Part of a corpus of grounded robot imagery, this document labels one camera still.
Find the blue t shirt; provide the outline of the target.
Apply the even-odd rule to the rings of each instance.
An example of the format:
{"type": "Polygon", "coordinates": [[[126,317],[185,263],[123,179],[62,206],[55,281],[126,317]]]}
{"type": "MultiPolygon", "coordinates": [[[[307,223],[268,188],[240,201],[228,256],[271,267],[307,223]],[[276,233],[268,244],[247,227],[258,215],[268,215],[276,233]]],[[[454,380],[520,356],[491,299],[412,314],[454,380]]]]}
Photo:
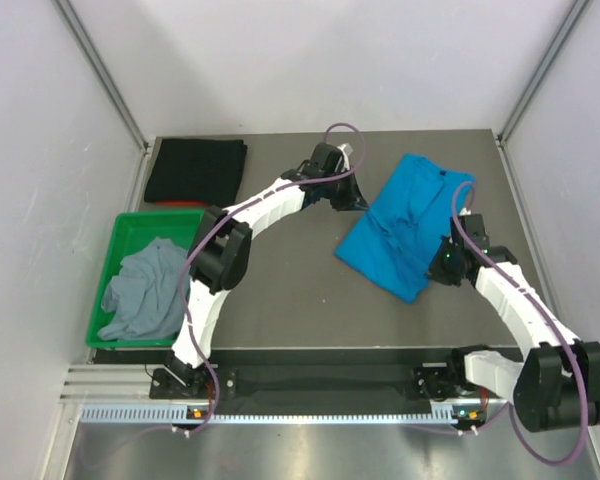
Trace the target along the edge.
{"type": "Polygon", "coordinates": [[[335,250],[335,256],[376,286],[406,303],[416,300],[429,280],[429,265],[450,233],[467,189],[453,195],[469,173],[447,170],[429,159],[406,154],[369,210],[335,250]]]}

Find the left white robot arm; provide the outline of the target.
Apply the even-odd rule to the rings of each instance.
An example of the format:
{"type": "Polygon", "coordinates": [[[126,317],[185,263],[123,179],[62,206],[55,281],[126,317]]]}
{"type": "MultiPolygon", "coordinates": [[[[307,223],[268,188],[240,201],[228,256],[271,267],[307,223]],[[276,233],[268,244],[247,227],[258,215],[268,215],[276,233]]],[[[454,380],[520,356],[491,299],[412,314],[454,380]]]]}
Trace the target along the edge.
{"type": "Polygon", "coordinates": [[[326,200],[336,211],[369,208],[350,164],[352,147],[321,142],[309,159],[246,201],[210,207],[202,217],[181,272],[178,294],[184,306],[181,330],[166,370],[185,396],[196,396],[214,375],[211,340],[222,306],[244,278],[252,241],[287,216],[326,200]]]}

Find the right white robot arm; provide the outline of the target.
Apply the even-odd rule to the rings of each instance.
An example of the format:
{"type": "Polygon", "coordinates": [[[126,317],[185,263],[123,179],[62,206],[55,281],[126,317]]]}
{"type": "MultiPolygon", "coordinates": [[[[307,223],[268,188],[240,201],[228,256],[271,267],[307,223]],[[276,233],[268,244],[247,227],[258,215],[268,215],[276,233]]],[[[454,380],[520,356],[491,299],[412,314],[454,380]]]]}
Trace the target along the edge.
{"type": "Polygon", "coordinates": [[[450,224],[429,278],[447,286],[469,282],[508,328],[521,358],[509,360],[487,345],[456,348],[449,388],[461,396],[489,390],[530,432],[600,425],[600,343],[583,341],[556,319],[510,250],[490,244],[481,215],[454,215],[450,224]]]}

